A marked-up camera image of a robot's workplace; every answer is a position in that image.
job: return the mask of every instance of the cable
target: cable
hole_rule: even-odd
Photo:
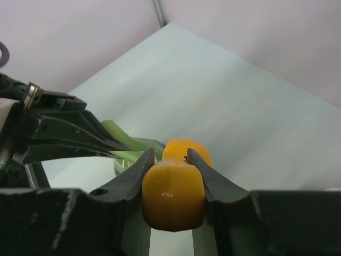
[[[0,51],[1,51],[0,68],[2,68],[9,61],[10,52],[2,42],[0,42]]]

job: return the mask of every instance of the purple cable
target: purple cable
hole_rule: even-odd
[[[2,68],[9,61],[10,52],[2,42],[0,42],[0,51],[1,51],[0,68]]]

